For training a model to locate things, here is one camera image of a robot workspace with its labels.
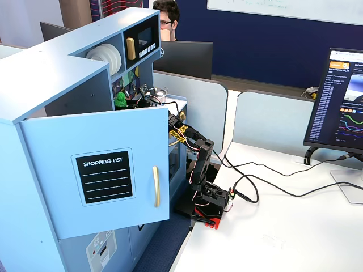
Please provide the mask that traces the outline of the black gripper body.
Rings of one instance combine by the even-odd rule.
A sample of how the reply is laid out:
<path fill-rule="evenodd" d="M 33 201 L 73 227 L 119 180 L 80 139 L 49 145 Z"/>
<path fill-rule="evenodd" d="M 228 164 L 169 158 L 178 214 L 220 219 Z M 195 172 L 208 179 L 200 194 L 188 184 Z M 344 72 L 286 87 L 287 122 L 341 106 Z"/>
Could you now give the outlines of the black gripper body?
<path fill-rule="evenodd" d="M 140 87 L 140 97 L 137 99 L 134 107 L 135 108 L 148 108 L 153 107 L 155 102 L 151 100 L 151 91 L 147 84 Z"/>

